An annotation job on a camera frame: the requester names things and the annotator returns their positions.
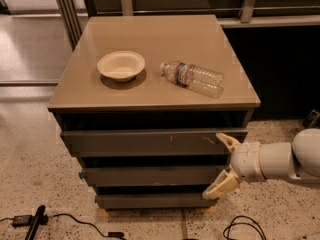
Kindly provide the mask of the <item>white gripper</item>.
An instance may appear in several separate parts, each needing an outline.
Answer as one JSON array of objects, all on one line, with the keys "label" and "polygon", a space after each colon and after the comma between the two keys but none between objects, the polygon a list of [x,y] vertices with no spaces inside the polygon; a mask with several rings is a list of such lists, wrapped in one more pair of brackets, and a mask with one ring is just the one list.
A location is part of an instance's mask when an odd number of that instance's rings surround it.
[{"label": "white gripper", "polygon": [[204,199],[220,198],[237,189],[242,180],[247,183],[265,181],[259,161],[261,148],[259,142],[240,144],[237,139],[224,133],[217,133],[216,137],[232,153],[230,164],[234,171],[222,170],[215,181],[202,193]]}]

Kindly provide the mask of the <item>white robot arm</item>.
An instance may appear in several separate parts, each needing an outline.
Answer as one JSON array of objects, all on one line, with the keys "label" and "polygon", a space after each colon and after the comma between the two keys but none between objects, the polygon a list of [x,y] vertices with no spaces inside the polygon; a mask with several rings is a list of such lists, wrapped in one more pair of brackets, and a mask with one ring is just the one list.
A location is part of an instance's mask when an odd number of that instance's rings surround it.
[{"label": "white robot arm", "polygon": [[232,192],[242,182],[257,183],[278,179],[299,186],[319,187],[319,129],[305,129],[291,143],[240,143],[223,133],[217,133],[216,137],[230,151],[230,163],[202,193],[206,200],[215,200]]}]

